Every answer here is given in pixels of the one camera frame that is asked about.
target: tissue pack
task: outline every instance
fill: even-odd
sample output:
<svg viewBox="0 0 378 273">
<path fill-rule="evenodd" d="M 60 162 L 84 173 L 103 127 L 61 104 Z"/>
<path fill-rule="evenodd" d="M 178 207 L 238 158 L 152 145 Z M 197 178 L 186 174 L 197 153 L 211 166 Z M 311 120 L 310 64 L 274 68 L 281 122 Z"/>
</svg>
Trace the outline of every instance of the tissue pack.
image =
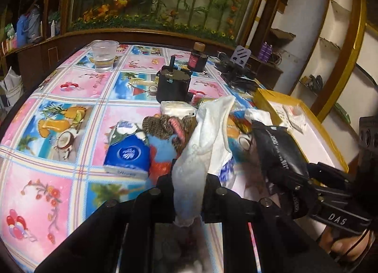
<svg viewBox="0 0 378 273">
<path fill-rule="evenodd" d="M 111 130 L 103 166 L 108 173 L 146 179 L 150 147 L 143 130 L 135 123 L 119 121 Z"/>
</svg>

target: hand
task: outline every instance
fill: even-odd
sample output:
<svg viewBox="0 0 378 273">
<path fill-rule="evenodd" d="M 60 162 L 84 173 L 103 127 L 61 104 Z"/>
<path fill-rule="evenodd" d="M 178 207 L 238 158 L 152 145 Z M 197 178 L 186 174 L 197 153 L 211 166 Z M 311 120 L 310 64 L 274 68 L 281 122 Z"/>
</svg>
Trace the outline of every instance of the hand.
<svg viewBox="0 0 378 273">
<path fill-rule="evenodd" d="M 332 251 L 332 252 L 337 253 L 340 256 L 344 255 L 362 236 L 361 235 L 361 236 L 356 236 L 356 237 L 343 238 L 333 243 L 331 232 L 332 232 L 332 228 L 327 226 L 322 233 L 319 246 L 323 250 L 325 250 L 328 254 Z M 363 253 L 367 244 L 369 243 L 369 234 L 370 234 L 370 231 L 368 231 L 368 233 L 365 235 L 365 238 L 363 238 L 363 240 L 354 249 L 352 249 L 348 253 L 348 255 L 343 257 L 343 260 L 347 260 L 347 261 L 356 260 Z"/>
</svg>

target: plastic cup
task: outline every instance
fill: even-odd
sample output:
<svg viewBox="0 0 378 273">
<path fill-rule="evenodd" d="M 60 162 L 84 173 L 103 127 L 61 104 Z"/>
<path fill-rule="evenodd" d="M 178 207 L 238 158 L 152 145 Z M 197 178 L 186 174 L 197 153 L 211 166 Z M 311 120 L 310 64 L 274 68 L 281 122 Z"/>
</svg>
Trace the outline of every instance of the plastic cup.
<svg viewBox="0 0 378 273">
<path fill-rule="evenodd" d="M 98 73 L 106 73 L 112 70 L 119 42 L 114 40 L 102 40 L 92 46 L 94 69 Z"/>
</svg>

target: balloon illustration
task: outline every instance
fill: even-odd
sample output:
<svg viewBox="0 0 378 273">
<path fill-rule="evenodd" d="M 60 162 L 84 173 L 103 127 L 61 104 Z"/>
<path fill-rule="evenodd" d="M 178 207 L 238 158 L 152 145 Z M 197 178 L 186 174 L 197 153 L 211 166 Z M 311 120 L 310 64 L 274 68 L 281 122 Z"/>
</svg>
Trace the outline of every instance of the balloon illustration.
<svg viewBox="0 0 378 273">
<path fill-rule="evenodd" d="M 23 229 L 26 229 L 26 222 L 25 222 L 25 219 L 22 216 L 17 216 L 16 221 L 20 222 L 22 224 Z"/>
<path fill-rule="evenodd" d="M 12 218 L 11 216 L 7 216 L 6 223 L 8 224 L 8 226 L 14 225 L 14 218 Z"/>
<path fill-rule="evenodd" d="M 13 231 L 15 231 L 15 229 L 17 228 L 21 232 L 22 235 L 25 233 L 25 229 L 20 222 L 16 222 L 16 224 L 14 224 L 14 227 L 15 228 L 13 229 Z"/>
<path fill-rule="evenodd" d="M 16 210 L 11 209 L 11 210 L 9 210 L 9 215 L 10 215 L 14 220 L 16 220 L 18 214 L 17 214 Z"/>
<path fill-rule="evenodd" d="M 23 238 L 22 232 L 21 232 L 20 229 L 18 229 L 17 227 L 14 227 L 14 228 L 13 228 L 13 233 L 14 233 L 14 236 L 15 236 L 17 239 L 22 239 L 22 238 Z"/>
<path fill-rule="evenodd" d="M 32 242 L 36 241 L 36 238 L 33 235 L 26 232 L 28 230 L 26 227 L 26 221 L 22 216 L 17 215 L 16 210 L 9 210 L 9 216 L 6 217 L 6 222 L 9 226 L 9 233 L 13 238 L 21 240 L 29 237 Z"/>
<path fill-rule="evenodd" d="M 14 225 L 9 225 L 9 233 L 12 235 L 13 238 L 16 238 L 16 236 L 13 232 L 13 229 L 14 229 Z"/>
</svg>

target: white bottle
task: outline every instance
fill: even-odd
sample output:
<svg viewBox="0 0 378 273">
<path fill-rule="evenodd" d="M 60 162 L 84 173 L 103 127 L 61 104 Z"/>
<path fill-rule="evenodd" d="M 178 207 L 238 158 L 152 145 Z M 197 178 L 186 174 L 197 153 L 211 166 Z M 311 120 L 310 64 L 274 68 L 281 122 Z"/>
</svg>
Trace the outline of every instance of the white bottle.
<svg viewBox="0 0 378 273">
<path fill-rule="evenodd" d="M 51 23 L 51 37 L 53 38 L 55 36 L 55 21 L 52 21 Z"/>
</svg>

